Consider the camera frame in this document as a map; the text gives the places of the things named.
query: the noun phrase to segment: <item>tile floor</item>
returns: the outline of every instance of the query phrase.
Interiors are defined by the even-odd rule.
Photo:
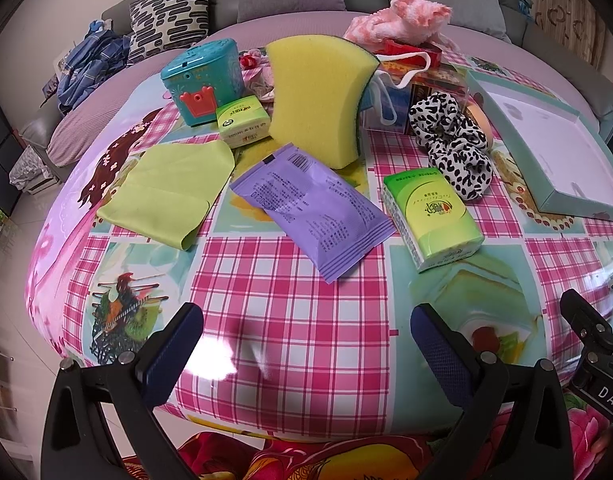
[[[37,478],[46,407],[61,358],[30,322],[24,307],[24,281],[35,241],[60,189],[56,185],[37,195],[24,194],[11,216],[14,227],[8,243],[0,241],[0,352],[14,359],[0,362],[8,368],[8,382],[4,384],[10,387],[12,404],[18,410],[14,416],[17,439],[32,456]],[[132,454],[113,406],[106,406],[105,413],[120,454]],[[214,431],[159,410],[156,416],[175,446],[199,431]],[[235,436],[257,447],[264,442]]]

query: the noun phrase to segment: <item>open cardboard box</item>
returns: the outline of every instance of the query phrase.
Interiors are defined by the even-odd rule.
[[[469,71],[467,81],[540,211],[613,220],[613,155],[580,112],[496,76]]]

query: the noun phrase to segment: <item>purple packet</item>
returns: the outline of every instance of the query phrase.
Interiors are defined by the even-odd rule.
[[[231,189],[264,209],[327,283],[395,233],[371,200],[293,144],[257,163]]]

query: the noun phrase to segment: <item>green cloth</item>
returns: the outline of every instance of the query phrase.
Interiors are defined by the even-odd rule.
[[[186,251],[233,168],[224,140],[158,144],[144,152],[98,216]]]

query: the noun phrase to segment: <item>brown hair illustration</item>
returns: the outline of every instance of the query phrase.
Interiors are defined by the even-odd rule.
[[[93,207],[102,199],[104,190],[113,183],[115,176],[126,162],[129,150],[133,144],[135,144],[136,140],[140,139],[146,133],[160,110],[161,108],[158,108],[146,115],[141,122],[133,126],[133,128],[122,137],[111,143],[98,161],[98,165],[95,168],[95,173],[93,173],[91,180],[82,190],[82,194],[78,200],[78,202],[80,202],[80,207],[86,202],[89,202],[90,207]]]

